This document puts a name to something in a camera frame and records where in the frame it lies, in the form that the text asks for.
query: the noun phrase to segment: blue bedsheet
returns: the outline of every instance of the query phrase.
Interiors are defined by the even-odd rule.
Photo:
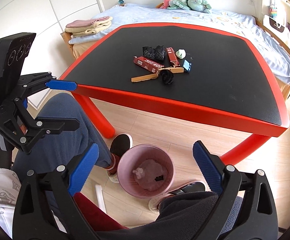
[[[212,14],[187,10],[167,10],[140,6],[119,6],[104,11],[94,18],[112,16],[112,25],[96,35],[72,38],[69,44],[98,41],[117,27],[132,23],[172,22],[211,27],[249,39],[261,53],[273,74],[290,85],[290,56],[267,33],[255,24],[252,16],[229,11],[213,10]]]

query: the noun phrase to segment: dark gray pants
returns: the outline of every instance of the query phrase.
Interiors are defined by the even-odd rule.
[[[91,142],[98,144],[97,166],[107,167],[111,155],[100,134],[90,122],[83,109],[70,95],[61,93],[52,97],[39,112],[40,117],[75,117],[80,122],[76,131],[65,131],[60,135],[48,135],[38,141],[31,154],[19,151],[12,170],[22,181],[28,170],[37,173],[53,171],[58,165],[66,165],[73,156],[83,153]],[[55,215],[66,227],[56,201],[51,192],[47,192]],[[190,240],[210,214],[218,196],[214,192],[195,192],[167,198],[160,205],[157,220],[148,225],[133,229],[98,232],[101,239],[108,240]],[[237,217],[241,198],[237,198],[232,213],[223,231],[232,228]]]

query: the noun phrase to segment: wooden bed frame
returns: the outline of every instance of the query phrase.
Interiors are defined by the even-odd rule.
[[[163,5],[163,3],[159,4],[156,6],[156,8],[160,8]],[[262,28],[265,32],[267,32],[269,35],[271,35],[272,38],[274,38],[280,46],[282,46],[286,52],[289,54],[290,56],[290,48],[278,37],[276,36],[271,30],[269,30],[267,27],[265,27],[262,22],[260,22],[256,17],[256,25],[258,25],[260,28]],[[66,46],[68,47],[68,49],[70,50],[70,52],[72,53],[72,55],[75,58],[78,58],[80,55],[75,55],[75,51],[74,51],[74,45],[69,44],[68,42],[71,40],[72,38],[72,33],[67,33],[67,32],[63,32],[61,33],[61,36],[64,40],[64,42],[66,43]],[[96,43],[96,41],[93,42],[89,42],[88,46],[92,46],[94,43]],[[287,85],[285,83],[283,83],[282,81],[280,81],[279,79],[276,79],[277,83],[281,89],[281,92],[283,94],[284,100],[287,100],[287,98],[290,96],[290,85]]]

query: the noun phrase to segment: pink trash bin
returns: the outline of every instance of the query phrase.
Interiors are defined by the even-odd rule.
[[[140,187],[132,172],[148,159],[153,159],[165,166],[168,172],[164,184],[155,191]],[[118,164],[117,177],[120,185],[128,194],[137,198],[154,198],[168,191],[175,177],[175,167],[172,158],[166,151],[155,145],[140,144],[124,153]]]

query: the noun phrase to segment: crushed red box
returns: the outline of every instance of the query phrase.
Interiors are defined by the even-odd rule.
[[[173,48],[166,48],[166,51],[168,53],[169,60],[173,64],[173,66],[174,67],[180,66]]]
[[[152,73],[158,73],[158,70],[164,67],[163,65],[145,57],[134,57],[134,63]]]

